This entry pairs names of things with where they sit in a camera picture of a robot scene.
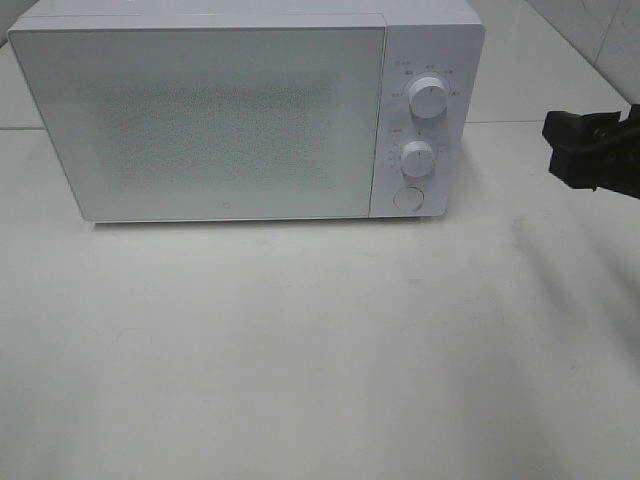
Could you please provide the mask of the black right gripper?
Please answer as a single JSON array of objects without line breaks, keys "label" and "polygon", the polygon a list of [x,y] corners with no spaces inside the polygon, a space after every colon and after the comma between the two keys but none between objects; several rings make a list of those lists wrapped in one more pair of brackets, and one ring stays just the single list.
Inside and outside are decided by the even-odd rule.
[{"label": "black right gripper", "polygon": [[549,172],[572,189],[606,189],[639,198],[639,105],[620,112],[547,113],[542,129],[550,145],[579,145],[579,156],[554,150]]}]

